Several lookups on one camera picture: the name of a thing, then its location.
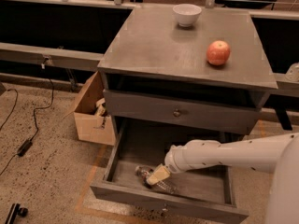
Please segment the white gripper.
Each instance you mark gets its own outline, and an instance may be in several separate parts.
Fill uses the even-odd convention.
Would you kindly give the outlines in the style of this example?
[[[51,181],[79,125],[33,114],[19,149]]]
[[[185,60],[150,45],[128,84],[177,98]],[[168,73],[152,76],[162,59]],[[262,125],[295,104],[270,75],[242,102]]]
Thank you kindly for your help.
[[[171,173],[178,174],[187,171],[187,164],[184,154],[184,146],[171,146],[164,158],[164,164],[158,165],[146,179],[147,183],[151,186],[156,185],[158,182],[166,180]]]

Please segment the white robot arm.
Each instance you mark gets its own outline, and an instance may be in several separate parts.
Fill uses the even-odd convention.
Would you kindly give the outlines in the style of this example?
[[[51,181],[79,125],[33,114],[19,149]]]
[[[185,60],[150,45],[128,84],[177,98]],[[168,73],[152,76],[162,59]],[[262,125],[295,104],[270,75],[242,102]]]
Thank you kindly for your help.
[[[265,224],[299,224],[299,133],[224,144],[195,139],[172,146],[146,182],[153,186],[172,174],[216,165],[272,173]]]

